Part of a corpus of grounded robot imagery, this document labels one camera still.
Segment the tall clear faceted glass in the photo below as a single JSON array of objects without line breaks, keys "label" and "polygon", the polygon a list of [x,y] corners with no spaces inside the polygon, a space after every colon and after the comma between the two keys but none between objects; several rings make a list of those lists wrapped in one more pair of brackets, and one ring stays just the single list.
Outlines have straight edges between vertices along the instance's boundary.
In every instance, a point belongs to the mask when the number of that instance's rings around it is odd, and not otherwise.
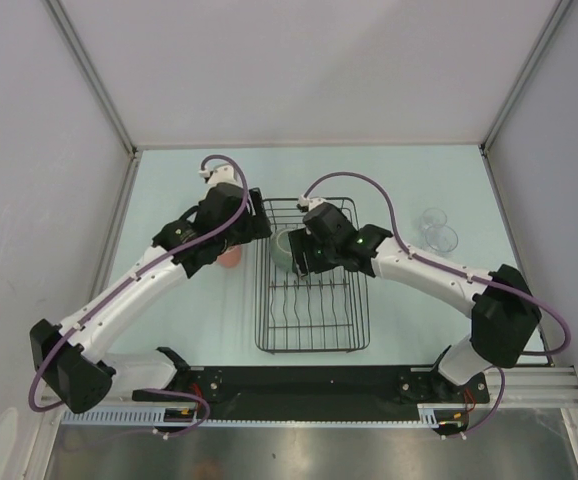
[{"label": "tall clear faceted glass", "polygon": [[456,231],[448,225],[433,225],[424,232],[428,249],[438,255],[452,253],[459,243]]}]

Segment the pink mug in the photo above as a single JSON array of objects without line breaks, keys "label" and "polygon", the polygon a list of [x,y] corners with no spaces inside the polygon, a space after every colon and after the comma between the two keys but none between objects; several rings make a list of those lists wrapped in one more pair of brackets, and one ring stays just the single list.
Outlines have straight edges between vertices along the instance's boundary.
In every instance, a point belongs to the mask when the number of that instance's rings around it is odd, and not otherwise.
[{"label": "pink mug", "polygon": [[232,269],[239,265],[241,258],[242,246],[231,246],[217,258],[217,263],[223,268]]}]

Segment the small clear faceted glass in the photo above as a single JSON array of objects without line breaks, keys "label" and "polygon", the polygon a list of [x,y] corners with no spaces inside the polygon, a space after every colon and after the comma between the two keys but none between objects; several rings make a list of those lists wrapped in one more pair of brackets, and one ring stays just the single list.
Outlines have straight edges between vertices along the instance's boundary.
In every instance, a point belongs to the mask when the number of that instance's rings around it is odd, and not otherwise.
[{"label": "small clear faceted glass", "polygon": [[444,210],[431,207],[427,208],[420,216],[420,228],[427,230],[429,228],[443,227],[447,224],[447,214]]}]

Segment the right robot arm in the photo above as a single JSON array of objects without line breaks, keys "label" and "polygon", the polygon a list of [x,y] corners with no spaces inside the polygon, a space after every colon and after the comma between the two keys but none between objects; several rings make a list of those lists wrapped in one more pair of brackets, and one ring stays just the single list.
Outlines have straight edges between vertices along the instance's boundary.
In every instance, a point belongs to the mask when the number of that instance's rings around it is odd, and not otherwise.
[{"label": "right robot arm", "polygon": [[300,276],[335,268],[399,282],[464,314],[470,333],[448,347],[430,376],[432,393],[453,401],[475,375],[491,367],[510,369],[541,320],[531,292],[514,267],[471,269],[401,245],[394,233],[373,224],[356,228],[342,210],[322,199],[297,207],[302,226],[289,234],[293,269]]}]

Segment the green ceramic cup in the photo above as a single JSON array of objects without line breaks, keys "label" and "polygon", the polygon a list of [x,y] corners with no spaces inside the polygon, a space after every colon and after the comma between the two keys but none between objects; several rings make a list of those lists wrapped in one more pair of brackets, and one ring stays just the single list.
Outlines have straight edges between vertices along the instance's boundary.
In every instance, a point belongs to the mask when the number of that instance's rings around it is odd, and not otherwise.
[{"label": "green ceramic cup", "polygon": [[294,272],[294,260],[289,240],[291,229],[275,231],[270,237],[270,257],[274,265],[285,273]]}]

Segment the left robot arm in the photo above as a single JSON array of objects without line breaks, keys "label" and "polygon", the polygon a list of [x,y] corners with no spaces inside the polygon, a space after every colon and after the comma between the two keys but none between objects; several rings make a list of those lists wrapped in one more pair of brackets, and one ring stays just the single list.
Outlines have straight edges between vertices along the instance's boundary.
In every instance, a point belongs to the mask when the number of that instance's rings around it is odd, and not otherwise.
[{"label": "left robot arm", "polygon": [[58,324],[39,320],[29,332],[35,380],[45,381],[73,413],[97,406],[124,370],[137,390],[183,397],[190,376],[167,348],[127,363],[105,355],[116,338],[161,295],[212,265],[229,248],[265,239],[270,221],[259,189],[220,182],[197,205],[166,224],[134,266],[80,311]]}]

